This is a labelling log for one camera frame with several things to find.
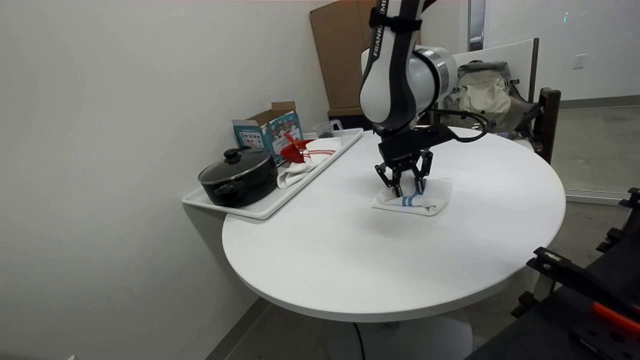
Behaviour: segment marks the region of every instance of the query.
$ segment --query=cardboard box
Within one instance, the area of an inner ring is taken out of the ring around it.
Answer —
[[[295,101],[272,102],[270,110],[246,120],[233,120],[232,123],[238,147],[269,149],[277,165],[286,161],[280,155],[280,151],[290,144],[285,133],[303,140]]]
[[[360,106],[360,57],[369,48],[374,0],[338,0],[311,11],[311,27],[331,109]],[[420,43],[420,33],[416,44]]]

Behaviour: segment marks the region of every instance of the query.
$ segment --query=baseboard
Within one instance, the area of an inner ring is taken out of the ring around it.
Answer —
[[[599,192],[594,190],[565,189],[568,202],[582,202],[598,205],[618,205],[620,200],[629,199],[628,193]]]
[[[560,110],[610,108],[613,106],[638,106],[640,95],[599,97],[597,99],[576,99],[560,101]]]
[[[270,302],[259,297],[205,360],[226,360],[270,305]]]

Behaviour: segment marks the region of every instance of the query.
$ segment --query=floor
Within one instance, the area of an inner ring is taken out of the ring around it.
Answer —
[[[640,106],[560,112],[552,165],[566,188],[626,193],[638,163]]]
[[[621,227],[627,213],[616,206],[568,203],[562,228],[550,249],[586,266],[600,255],[595,248],[604,234],[611,227]],[[474,348],[514,320],[509,312],[523,291],[533,289],[535,280],[533,271],[524,268],[506,290],[467,308]],[[324,320],[271,306],[228,360],[329,360],[326,324]]]

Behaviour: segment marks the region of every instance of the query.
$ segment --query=white towel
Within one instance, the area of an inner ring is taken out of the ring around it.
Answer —
[[[340,138],[317,139],[307,144],[307,149],[302,152],[304,163],[291,163],[278,175],[278,187],[286,189],[307,176],[317,168],[324,160],[333,155],[342,146]]]
[[[373,198],[372,208],[399,211],[432,216],[440,212],[451,198],[452,179],[424,179],[424,192],[419,194],[415,189],[415,180],[411,172],[406,173],[400,181],[402,197],[396,197],[393,188],[383,188]]]

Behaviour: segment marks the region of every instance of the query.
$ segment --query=table base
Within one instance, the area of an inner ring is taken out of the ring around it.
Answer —
[[[471,325],[464,310],[415,320],[358,323],[367,360],[462,360],[471,354]],[[355,326],[330,322],[327,341],[332,360],[362,358]]]

